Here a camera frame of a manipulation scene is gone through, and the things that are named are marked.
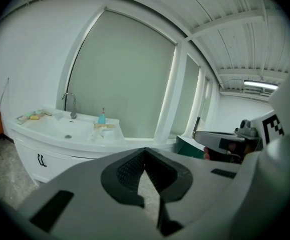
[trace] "sink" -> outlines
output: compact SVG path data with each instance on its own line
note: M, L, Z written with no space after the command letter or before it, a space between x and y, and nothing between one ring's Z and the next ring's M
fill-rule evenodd
M20 127L64 142L101 146L126 146L119 126L119 120L117 119L106 119L106 123L114 124L115 128L111 129L114 132L114 138L111 141L105 141L100 136L95 137L94 123L98 120L98 117L77 114L77 118L72 119L69 112L61 110L53 114L57 114L57 116L44 115L39 120L28 120Z

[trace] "cabinet handle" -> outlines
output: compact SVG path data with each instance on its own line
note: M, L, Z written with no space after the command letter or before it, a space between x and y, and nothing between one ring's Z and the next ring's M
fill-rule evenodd
M44 164L43 158L44 158L43 155L41 155L41 162L43 163L42 166L47 167L47 166Z
M42 164L41 164L41 162L40 162L40 160L39 160L39 157L40 157L40 155L38 154L38 162L39 162L39 164L42 166Z

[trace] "faucet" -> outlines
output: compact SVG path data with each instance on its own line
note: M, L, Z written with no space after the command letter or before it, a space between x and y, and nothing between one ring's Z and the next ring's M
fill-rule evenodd
M74 109L73 111L70 113L71 115L71 118L72 119L75 119L77 117L77 114L76 114L76 97L71 93L71 92L66 92L63 97L61 98L62 100L64 99L64 97L66 97L67 95L72 95L74 97Z

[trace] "cabinet door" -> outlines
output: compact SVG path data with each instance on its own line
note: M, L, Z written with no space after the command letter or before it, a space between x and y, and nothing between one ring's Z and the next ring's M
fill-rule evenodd
M75 157L75 156L71 157L71 162L72 162L73 166L77 165L77 164L80 164L80 163L83 163L83 162L91 161L91 160L94 160L94 159L92 159L92 158Z
M21 143L21 149L22 157L26 159L32 177L41 182L48 182L50 179L49 171L43 166L41 162L41 154L38 150L34 147L27 146L23 142Z
M41 150L41 155L43 156L43 163L47 167L51 178L58 176L72 166L71 156L46 150Z

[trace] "white wall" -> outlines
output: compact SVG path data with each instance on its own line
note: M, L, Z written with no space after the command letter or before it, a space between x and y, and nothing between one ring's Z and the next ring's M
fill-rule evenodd
M55 107L68 52L101 0L43 0L0 22L0 97L5 134L8 118Z
M254 119L273 110L269 104L219 95L211 131L234 132L243 119Z

